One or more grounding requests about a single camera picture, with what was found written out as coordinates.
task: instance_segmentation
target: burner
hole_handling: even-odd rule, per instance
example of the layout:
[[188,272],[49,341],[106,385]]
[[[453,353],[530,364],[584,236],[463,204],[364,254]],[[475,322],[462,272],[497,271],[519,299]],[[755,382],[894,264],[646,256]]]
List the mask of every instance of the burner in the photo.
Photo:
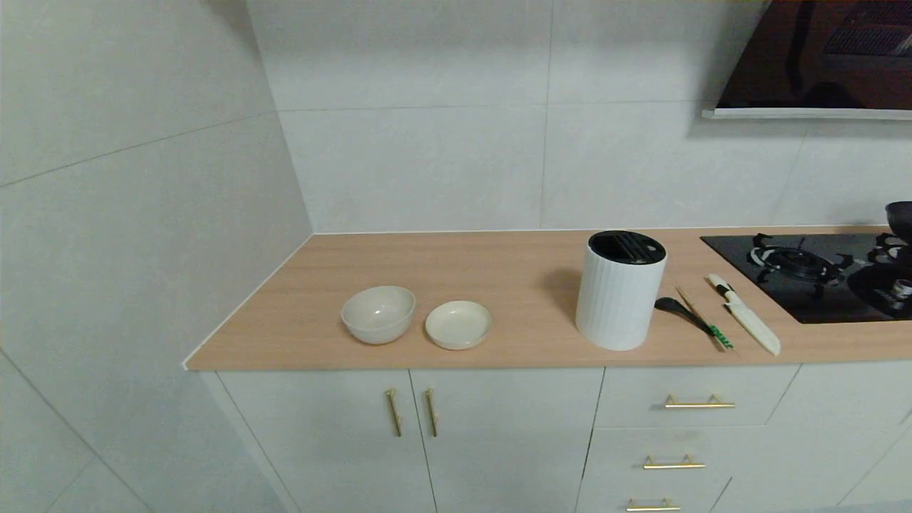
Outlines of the burner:
[[[798,243],[798,247],[784,247],[766,246],[763,241],[768,238],[771,237],[765,234],[757,234],[753,238],[754,248],[751,250],[750,260],[760,267],[765,267],[757,278],[757,283],[765,282],[770,273],[779,272],[784,276],[814,285],[836,285],[843,279],[843,269],[852,266],[854,261],[849,255],[839,254],[843,261],[837,265],[801,249],[803,239]],[[818,288],[814,295],[822,296],[823,289]]]
[[867,253],[867,261],[872,264],[897,264],[912,267],[912,248],[893,234],[877,236],[874,248]]

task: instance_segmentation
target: white cabinet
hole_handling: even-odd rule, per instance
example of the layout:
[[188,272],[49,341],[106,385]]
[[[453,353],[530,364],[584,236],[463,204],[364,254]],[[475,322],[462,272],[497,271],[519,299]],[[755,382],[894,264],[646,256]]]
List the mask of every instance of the white cabinet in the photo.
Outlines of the white cabinet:
[[[763,425],[788,388],[798,365],[607,369],[596,427]],[[669,409],[709,403],[717,396],[734,408]]]
[[408,371],[219,376],[302,511],[433,513]]
[[852,490],[841,506],[912,499],[912,429]]
[[912,361],[805,364],[770,425],[841,431],[908,425]]
[[769,513],[836,506],[900,435],[896,427],[764,426],[740,451],[712,513]]
[[411,374],[439,513],[574,511],[603,369]]
[[[762,430],[596,429],[577,512],[621,512],[633,498],[641,507],[660,506],[667,499],[683,512],[708,513],[728,484],[742,449],[754,444]],[[646,469],[647,458],[653,466],[668,468]]]

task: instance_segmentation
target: black pot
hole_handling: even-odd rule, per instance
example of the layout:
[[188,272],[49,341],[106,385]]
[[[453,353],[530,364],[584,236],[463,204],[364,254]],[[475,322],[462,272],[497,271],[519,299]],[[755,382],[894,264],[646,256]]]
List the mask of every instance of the black pot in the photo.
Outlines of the black pot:
[[886,206],[886,221],[893,235],[912,244],[912,201],[895,202]]

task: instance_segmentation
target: stove knob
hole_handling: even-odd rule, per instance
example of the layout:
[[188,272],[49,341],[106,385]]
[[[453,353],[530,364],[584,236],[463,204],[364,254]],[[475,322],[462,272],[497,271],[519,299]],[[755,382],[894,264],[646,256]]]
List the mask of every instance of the stove knob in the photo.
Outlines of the stove knob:
[[898,279],[896,283],[893,284],[893,290],[891,291],[893,297],[904,301],[909,297],[912,297],[912,281],[907,279]]

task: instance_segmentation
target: small white plate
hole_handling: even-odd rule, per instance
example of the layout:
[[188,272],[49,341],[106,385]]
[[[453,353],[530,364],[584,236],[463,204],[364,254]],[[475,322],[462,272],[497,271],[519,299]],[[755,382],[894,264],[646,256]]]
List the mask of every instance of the small white plate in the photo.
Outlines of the small white plate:
[[424,321],[430,339],[443,349],[475,347],[491,330],[494,318],[474,301],[450,301],[435,308]]

